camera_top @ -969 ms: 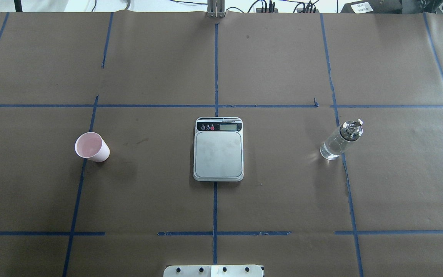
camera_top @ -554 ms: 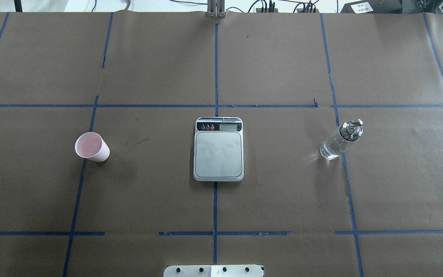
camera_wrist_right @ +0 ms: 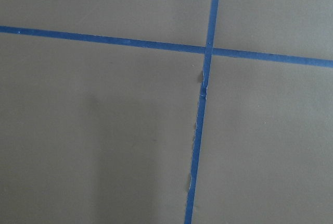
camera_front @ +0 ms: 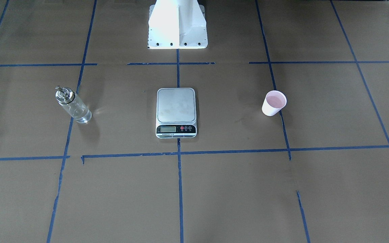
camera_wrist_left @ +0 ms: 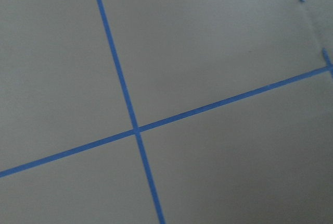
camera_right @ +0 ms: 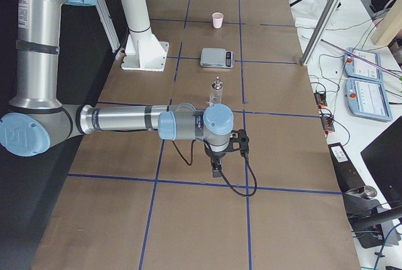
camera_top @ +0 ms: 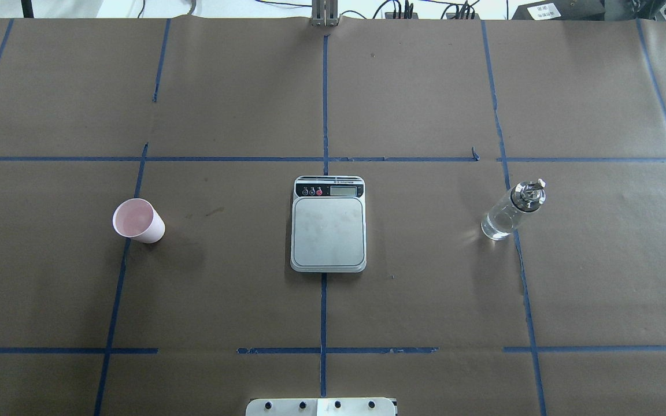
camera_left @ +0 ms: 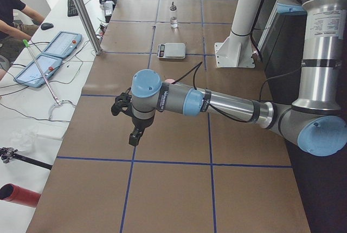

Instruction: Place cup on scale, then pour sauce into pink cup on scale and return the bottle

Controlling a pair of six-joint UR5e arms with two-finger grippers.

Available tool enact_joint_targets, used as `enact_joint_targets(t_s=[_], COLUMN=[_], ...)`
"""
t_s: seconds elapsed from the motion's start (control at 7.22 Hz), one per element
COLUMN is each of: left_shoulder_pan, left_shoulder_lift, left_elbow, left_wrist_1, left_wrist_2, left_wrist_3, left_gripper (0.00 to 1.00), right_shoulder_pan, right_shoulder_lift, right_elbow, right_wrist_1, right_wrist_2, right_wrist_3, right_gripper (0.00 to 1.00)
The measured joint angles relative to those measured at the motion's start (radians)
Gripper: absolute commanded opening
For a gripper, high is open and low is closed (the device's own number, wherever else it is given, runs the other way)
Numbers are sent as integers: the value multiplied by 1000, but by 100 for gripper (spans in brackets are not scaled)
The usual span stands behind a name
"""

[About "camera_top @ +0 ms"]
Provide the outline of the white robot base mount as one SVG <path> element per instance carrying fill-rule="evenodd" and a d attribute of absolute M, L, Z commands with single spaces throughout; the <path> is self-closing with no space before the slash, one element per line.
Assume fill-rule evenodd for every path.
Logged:
<path fill-rule="evenodd" d="M 266 398 L 253 399 L 246 415 L 397 415 L 397 400 L 361 398 Z"/>

